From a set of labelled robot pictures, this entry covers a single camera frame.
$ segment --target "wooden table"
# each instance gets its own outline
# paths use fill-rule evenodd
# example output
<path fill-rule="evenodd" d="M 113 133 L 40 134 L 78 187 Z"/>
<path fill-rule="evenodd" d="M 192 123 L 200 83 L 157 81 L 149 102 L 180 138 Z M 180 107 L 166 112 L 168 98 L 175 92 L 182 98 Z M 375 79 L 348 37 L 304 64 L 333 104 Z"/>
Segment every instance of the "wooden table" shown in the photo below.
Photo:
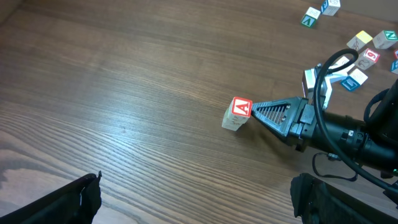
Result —
<path fill-rule="evenodd" d="M 225 109 L 234 96 L 302 96 L 303 70 L 356 33 L 397 30 L 343 9 L 308 29 L 309 6 L 320 4 L 27 0 L 0 27 L 0 215 L 102 170 L 95 223 L 300 223 L 290 181 L 316 150 L 295 152 L 254 119 L 223 129 Z M 360 89 L 334 85 L 330 112 L 361 119 L 392 85 L 392 51 L 379 52 Z M 398 217 L 366 180 L 327 181 Z"/>

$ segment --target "yellow block face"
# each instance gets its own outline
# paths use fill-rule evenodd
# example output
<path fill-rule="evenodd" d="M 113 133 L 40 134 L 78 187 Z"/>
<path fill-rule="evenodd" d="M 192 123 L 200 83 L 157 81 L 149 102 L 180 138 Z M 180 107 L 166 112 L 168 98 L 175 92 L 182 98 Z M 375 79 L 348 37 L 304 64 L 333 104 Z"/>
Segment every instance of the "yellow block face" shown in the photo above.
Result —
<path fill-rule="evenodd" d="M 361 31 L 358 34 L 356 34 L 356 37 L 361 40 L 362 42 L 364 42 L 365 44 L 367 44 L 369 41 L 371 41 L 373 39 L 373 37 L 371 37 L 369 34 L 367 34 L 365 31 Z"/>

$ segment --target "green block face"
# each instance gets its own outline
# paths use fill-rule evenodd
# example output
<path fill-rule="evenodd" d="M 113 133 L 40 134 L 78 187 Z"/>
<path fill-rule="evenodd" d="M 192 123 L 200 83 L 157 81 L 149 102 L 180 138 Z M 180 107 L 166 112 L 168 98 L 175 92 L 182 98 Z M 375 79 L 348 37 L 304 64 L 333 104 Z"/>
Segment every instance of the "green block face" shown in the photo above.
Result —
<path fill-rule="evenodd" d="M 385 30 L 384 35 L 386 35 L 387 40 L 398 40 L 397 34 L 393 30 Z"/>
<path fill-rule="evenodd" d="M 303 19 L 301 20 L 301 24 L 306 27 L 313 27 L 317 20 L 309 15 L 304 15 Z"/>

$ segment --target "stacked block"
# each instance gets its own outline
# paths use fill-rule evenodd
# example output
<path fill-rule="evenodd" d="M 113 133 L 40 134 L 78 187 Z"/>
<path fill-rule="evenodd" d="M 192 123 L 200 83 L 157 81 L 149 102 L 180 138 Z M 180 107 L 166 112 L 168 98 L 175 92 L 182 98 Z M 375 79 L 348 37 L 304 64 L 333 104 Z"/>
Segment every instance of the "stacked block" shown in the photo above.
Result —
<path fill-rule="evenodd" d="M 398 74 L 398 60 L 393 61 L 391 65 L 391 72 Z"/>
<path fill-rule="evenodd" d="M 374 47 L 377 49 L 387 49 L 398 41 L 397 33 L 393 30 L 383 30 L 373 38 Z"/>
<path fill-rule="evenodd" d="M 367 43 L 372 40 L 372 37 L 365 31 L 361 31 L 355 35 L 348 43 L 347 46 L 354 50 L 359 50 L 363 48 Z"/>
<path fill-rule="evenodd" d="M 340 0 L 325 0 L 321 6 L 322 15 L 334 16 L 340 8 Z"/>
<path fill-rule="evenodd" d="M 313 7 L 309 7 L 303 19 L 301 20 L 301 24 L 306 27 L 313 27 L 319 18 L 321 12 Z"/>
<path fill-rule="evenodd" d="M 359 69 L 352 71 L 345 80 L 341 81 L 341 85 L 348 91 L 354 91 L 359 88 L 368 77 Z"/>
<path fill-rule="evenodd" d="M 370 66 L 374 65 L 379 60 L 379 57 L 380 54 L 371 49 L 366 49 L 359 55 L 357 61 L 354 64 L 362 70 L 366 70 Z"/>
<path fill-rule="evenodd" d="M 250 118 L 252 106 L 253 102 L 251 100 L 234 97 L 225 111 L 221 126 L 232 131 L 237 131 Z"/>

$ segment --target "wooden tabletop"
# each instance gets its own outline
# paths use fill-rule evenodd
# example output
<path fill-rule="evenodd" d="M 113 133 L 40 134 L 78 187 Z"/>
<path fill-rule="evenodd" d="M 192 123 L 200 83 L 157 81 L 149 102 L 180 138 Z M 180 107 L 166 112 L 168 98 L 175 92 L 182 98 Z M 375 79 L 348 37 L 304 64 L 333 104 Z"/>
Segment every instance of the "wooden tabletop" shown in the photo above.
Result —
<path fill-rule="evenodd" d="M 254 119 L 237 132 L 221 121 L 234 96 L 302 96 L 303 71 L 359 31 L 398 30 L 344 7 L 301 26 L 320 4 L 26 0 L 0 27 L 0 216 L 102 170 L 94 223 L 300 223 L 290 181 L 317 150 L 295 152 Z M 330 112 L 361 119 L 397 79 L 392 49 L 376 51 L 361 88 L 333 85 Z M 398 217 L 366 180 L 326 181 Z"/>

